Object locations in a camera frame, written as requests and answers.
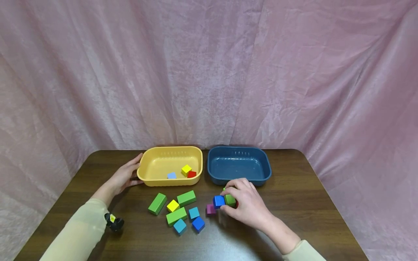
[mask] green cube block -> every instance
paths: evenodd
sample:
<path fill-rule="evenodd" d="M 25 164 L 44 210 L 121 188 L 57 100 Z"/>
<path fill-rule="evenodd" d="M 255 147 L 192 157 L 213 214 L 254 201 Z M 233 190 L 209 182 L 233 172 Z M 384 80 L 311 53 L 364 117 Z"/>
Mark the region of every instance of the green cube block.
<path fill-rule="evenodd" d="M 231 195 L 225 195 L 225 203 L 230 207 L 235 207 L 237 201 Z"/>
<path fill-rule="evenodd" d="M 196 196 L 194 194 L 194 191 L 191 190 L 189 192 L 177 196 L 177 202 L 180 204 L 180 207 L 184 207 L 185 205 L 196 202 Z"/>
<path fill-rule="evenodd" d="M 158 215 L 166 202 L 166 195 L 158 193 L 151 205 L 148 207 L 148 211 L 154 215 Z"/>
<path fill-rule="evenodd" d="M 168 214 L 166 217 L 167 217 L 168 226 L 172 227 L 174 223 L 177 222 L 179 219 L 185 220 L 187 218 L 187 213 L 184 208 L 180 208 Z"/>

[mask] wooden block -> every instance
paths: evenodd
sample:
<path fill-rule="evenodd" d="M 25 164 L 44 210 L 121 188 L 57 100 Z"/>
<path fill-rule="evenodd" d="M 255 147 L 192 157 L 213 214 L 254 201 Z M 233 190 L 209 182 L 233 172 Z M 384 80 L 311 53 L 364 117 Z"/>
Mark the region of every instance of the wooden block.
<path fill-rule="evenodd" d="M 225 199 L 221 195 L 217 195 L 213 197 L 213 206 L 215 209 L 221 208 L 221 206 L 225 205 Z"/>
<path fill-rule="evenodd" d="M 168 179 L 176 179 L 177 178 L 176 177 L 176 173 L 175 172 L 172 172 L 172 173 L 167 174 L 167 178 Z"/>
<path fill-rule="evenodd" d="M 170 213 L 178 210 L 180 208 L 180 205 L 175 201 L 172 200 L 168 205 L 167 205 L 167 209 L 169 210 Z"/>
<path fill-rule="evenodd" d="M 189 173 L 189 171 L 191 170 L 191 167 L 189 165 L 186 165 L 184 167 L 181 168 L 181 173 L 187 177 L 187 174 Z"/>
<path fill-rule="evenodd" d="M 194 229 L 196 229 L 196 232 L 199 234 L 200 231 L 202 231 L 202 229 L 205 227 L 205 222 L 201 217 L 197 217 L 191 225 Z"/>
<path fill-rule="evenodd" d="M 187 174 L 187 177 L 188 178 L 191 178 L 191 177 L 195 177 L 196 176 L 196 171 L 189 171 L 189 173 Z"/>
<path fill-rule="evenodd" d="M 213 204 L 208 204 L 206 206 L 206 215 L 216 215 L 216 209 Z"/>
<path fill-rule="evenodd" d="M 158 215 L 166 202 L 166 195 L 158 193 L 151 205 L 148 207 L 148 211 L 154 215 Z"/>
<path fill-rule="evenodd" d="M 228 194 L 228 195 L 225 195 L 225 203 L 228 206 L 230 206 L 232 208 L 235 208 L 235 204 L 237 203 L 237 201 L 235 200 L 234 197 L 232 197 L 231 195 Z"/>
<path fill-rule="evenodd" d="M 194 191 L 191 190 L 189 192 L 177 196 L 177 202 L 180 204 L 180 207 L 184 207 L 190 203 L 196 202 L 196 196 L 194 194 Z"/>
<path fill-rule="evenodd" d="M 197 207 L 189 209 L 189 217 L 191 221 L 195 220 L 199 216 L 199 209 Z"/>
<path fill-rule="evenodd" d="M 185 220 L 187 218 L 187 213 L 184 208 L 179 208 L 178 210 L 168 214 L 166 218 L 168 226 L 172 227 L 179 219 Z"/>
<path fill-rule="evenodd" d="M 174 224 L 174 230 L 179 236 L 181 236 L 186 231 L 186 227 L 186 223 L 183 221 L 183 219 L 177 220 L 177 222 Z"/>

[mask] person's right hand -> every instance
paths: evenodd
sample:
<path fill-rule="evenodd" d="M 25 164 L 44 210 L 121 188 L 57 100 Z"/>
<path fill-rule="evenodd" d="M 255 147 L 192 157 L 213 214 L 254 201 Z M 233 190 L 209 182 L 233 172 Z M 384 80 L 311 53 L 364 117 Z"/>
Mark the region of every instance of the person's right hand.
<path fill-rule="evenodd" d="M 227 215 L 255 229 L 264 231 L 275 218 L 265 206 L 254 185 L 246 178 L 231 180 L 221 195 L 230 194 L 238 202 L 238 207 L 221 206 Z"/>

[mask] sleeve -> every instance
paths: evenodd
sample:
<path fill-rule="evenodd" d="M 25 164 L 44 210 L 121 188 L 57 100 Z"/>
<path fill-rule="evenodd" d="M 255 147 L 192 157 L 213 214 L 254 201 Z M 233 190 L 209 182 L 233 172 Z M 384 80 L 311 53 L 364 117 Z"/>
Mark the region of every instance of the sleeve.
<path fill-rule="evenodd" d="M 106 228 L 106 205 L 90 199 L 70 218 L 54 239 L 41 261 L 85 261 L 102 238 Z"/>
<path fill-rule="evenodd" d="M 306 241 L 302 240 L 287 255 L 283 255 L 284 261 L 325 261 L 325 259 Z"/>

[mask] brown table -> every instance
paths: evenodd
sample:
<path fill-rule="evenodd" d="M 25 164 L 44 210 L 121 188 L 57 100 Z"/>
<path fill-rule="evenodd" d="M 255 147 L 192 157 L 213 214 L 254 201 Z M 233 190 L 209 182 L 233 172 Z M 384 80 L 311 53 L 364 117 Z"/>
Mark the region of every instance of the brown table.
<path fill-rule="evenodd" d="M 258 188 L 267 207 L 301 238 L 307 239 L 328 261 L 367 260 L 305 156 L 297 150 L 266 150 L 272 177 Z M 265 235 L 229 217 L 203 216 L 222 187 L 204 171 L 194 186 L 132 187 L 117 196 L 110 210 L 125 220 L 121 233 L 105 232 L 89 260 L 280 260 L 280 253 Z M 16 260 L 38 260 L 74 212 L 118 168 L 138 151 L 98 151 L 91 154 L 53 208 L 23 247 Z M 178 237 L 166 222 L 166 208 L 158 216 L 147 208 L 158 192 L 168 200 L 194 190 L 206 227 L 197 235 L 188 224 Z"/>

